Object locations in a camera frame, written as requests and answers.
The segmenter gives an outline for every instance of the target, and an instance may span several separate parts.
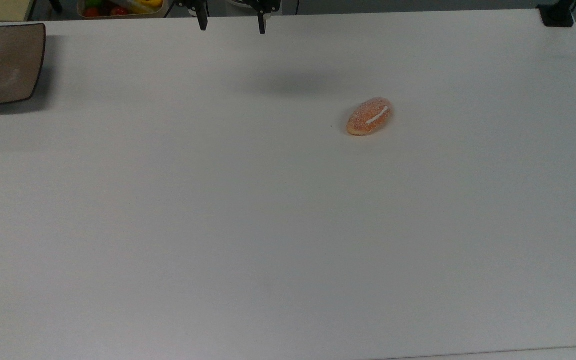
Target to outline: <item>red tomato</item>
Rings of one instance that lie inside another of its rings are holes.
[[[110,16],[122,16],[130,14],[127,9],[121,6],[115,6],[110,10]]]
[[[86,18],[98,18],[101,15],[99,14],[98,8],[90,7],[89,9],[86,9],[86,11],[84,12],[84,16]]]

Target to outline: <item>cable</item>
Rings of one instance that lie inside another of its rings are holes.
[[[170,4],[170,7],[168,8],[168,11],[166,11],[166,14],[164,15],[164,19],[166,19],[168,17],[168,15],[170,14],[170,12],[172,11],[172,8],[176,5],[175,4],[176,0],[174,0],[172,2],[172,4]]]

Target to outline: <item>black clamp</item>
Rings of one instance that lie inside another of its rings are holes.
[[[208,27],[208,13],[206,12],[206,0],[178,0],[178,7],[186,7],[190,15],[199,20],[199,27],[205,31]]]
[[[259,34],[266,33],[266,20],[274,12],[279,11],[282,5],[281,0],[243,0],[247,6],[256,11],[256,18],[259,20]]]

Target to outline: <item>white table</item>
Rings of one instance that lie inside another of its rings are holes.
[[[416,360],[576,360],[576,348],[416,357]]]
[[[47,23],[0,107],[0,359],[576,347],[576,27]],[[395,119],[344,132],[373,96]]]

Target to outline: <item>fruit basket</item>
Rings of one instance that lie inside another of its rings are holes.
[[[77,0],[77,14],[86,20],[163,18],[169,0]]]

